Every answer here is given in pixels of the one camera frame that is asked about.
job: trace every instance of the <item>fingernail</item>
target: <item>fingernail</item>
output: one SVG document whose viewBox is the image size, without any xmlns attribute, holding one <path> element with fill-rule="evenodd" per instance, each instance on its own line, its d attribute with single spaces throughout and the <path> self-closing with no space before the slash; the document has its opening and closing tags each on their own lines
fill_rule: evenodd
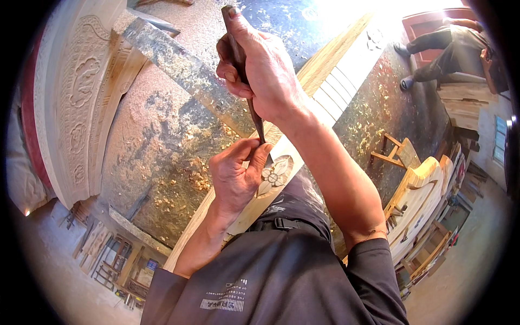
<svg viewBox="0 0 520 325">
<path fill-rule="evenodd" d="M 237 8 L 237 7 L 233 7 L 229 10 L 229 16 L 231 18 L 235 18 L 236 16 L 238 16 L 238 14 L 240 13 L 240 9 Z"/>
<path fill-rule="evenodd" d="M 235 82 L 236 81 L 235 76 L 231 72 L 229 72 L 229 71 L 224 73 L 224 76 L 226 77 L 227 80 L 229 80 L 231 82 Z"/>
<path fill-rule="evenodd" d="M 242 89 L 239 93 L 242 98 L 251 98 L 253 97 L 253 93 L 250 90 Z"/>
</svg>

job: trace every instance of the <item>wood chisel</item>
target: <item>wood chisel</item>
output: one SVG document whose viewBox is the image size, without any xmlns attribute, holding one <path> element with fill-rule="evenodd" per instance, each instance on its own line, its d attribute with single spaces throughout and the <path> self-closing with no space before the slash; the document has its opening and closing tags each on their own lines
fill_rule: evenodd
<svg viewBox="0 0 520 325">
<path fill-rule="evenodd" d="M 229 16 L 229 11 L 234 8 L 233 6 L 225 6 L 222 8 L 222 16 L 224 17 L 224 24 L 226 25 L 226 30 L 228 32 L 228 40 L 229 45 L 233 51 L 233 57 L 231 58 L 232 64 L 237 69 L 238 76 L 240 77 L 240 81 L 246 85 L 249 85 L 248 77 L 245 74 L 245 52 L 242 46 L 235 41 L 235 38 L 229 32 L 229 24 L 231 21 L 231 17 Z M 265 135 L 264 135 L 264 123 L 262 118 L 256 114 L 255 109 L 253 107 L 253 100 L 248 99 L 249 111 L 251 112 L 251 117 L 253 118 L 253 123 L 255 124 L 256 131 L 258 132 L 258 136 L 260 138 L 260 145 L 265 143 Z M 273 164 L 271 154 L 267 156 L 267 161 L 265 166 L 271 166 Z"/>
</svg>

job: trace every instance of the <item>buckle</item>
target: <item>buckle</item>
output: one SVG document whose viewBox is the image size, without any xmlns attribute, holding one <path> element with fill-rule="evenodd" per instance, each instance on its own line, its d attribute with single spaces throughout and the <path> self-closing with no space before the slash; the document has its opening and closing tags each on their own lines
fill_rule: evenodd
<svg viewBox="0 0 520 325">
<path fill-rule="evenodd" d="M 280 217 L 275 218 L 275 227 L 277 229 L 299 228 L 298 223 L 296 221 L 291 221 Z"/>
</svg>

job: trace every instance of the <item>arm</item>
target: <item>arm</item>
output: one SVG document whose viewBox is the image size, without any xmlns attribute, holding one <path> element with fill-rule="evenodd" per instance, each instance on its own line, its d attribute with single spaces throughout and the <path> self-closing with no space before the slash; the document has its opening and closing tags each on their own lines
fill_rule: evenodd
<svg viewBox="0 0 520 325">
<path fill-rule="evenodd" d="M 345 150 L 331 127 L 312 114 L 312 101 L 298 82 L 280 38 L 255 30 L 238 10 L 231 10 L 231 33 L 247 55 L 247 86 L 230 64 L 226 36 L 217 44 L 217 75 L 229 90 L 252 98 L 262 118 L 287 135 L 312 172 L 327 208 L 345 237 L 347 249 L 372 238 L 386 238 L 379 194 L 370 178 Z"/>
<path fill-rule="evenodd" d="M 443 19 L 443 24 L 464 26 L 467 28 L 474 29 L 479 33 L 481 33 L 484 30 L 482 28 L 482 25 L 480 25 L 478 22 L 471 20 L 471 19 L 457 19 L 457 18 L 446 17 Z"/>
<path fill-rule="evenodd" d="M 174 274 L 189 279 L 220 253 L 226 230 L 260 185 L 260 175 L 271 148 L 270 144 L 260 146 L 258 139 L 240 139 L 210 159 L 215 200 L 179 255 Z M 247 169 L 242 167 L 244 161 L 249 161 Z"/>
<path fill-rule="evenodd" d="M 495 88 L 493 79 L 491 79 L 491 75 L 489 74 L 489 68 L 491 68 L 493 61 L 487 59 L 486 48 L 483 49 L 482 52 L 480 52 L 480 61 L 482 62 L 482 68 L 484 69 L 484 76 L 486 77 L 486 82 L 488 84 L 489 91 L 491 91 L 491 93 L 495 95 L 497 93 L 497 89 Z"/>
</svg>

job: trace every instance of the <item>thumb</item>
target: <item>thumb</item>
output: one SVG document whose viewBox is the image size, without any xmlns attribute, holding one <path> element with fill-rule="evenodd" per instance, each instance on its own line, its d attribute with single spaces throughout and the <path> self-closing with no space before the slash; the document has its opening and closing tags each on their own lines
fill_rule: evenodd
<svg viewBox="0 0 520 325">
<path fill-rule="evenodd" d="M 249 24 L 237 7 L 230 8 L 229 19 L 224 17 L 224 23 L 228 32 L 235 38 L 238 44 L 244 48 L 245 54 L 255 51 L 262 41 L 258 31 Z"/>
<path fill-rule="evenodd" d="M 252 174 L 254 177 L 259 176 L 264 169 L 267 155 L 271 152 L 272 144 L 263 144 L 256 148 L 253 157 L 251 158 L 246 171 L 248 174 Z"/>
</svg>

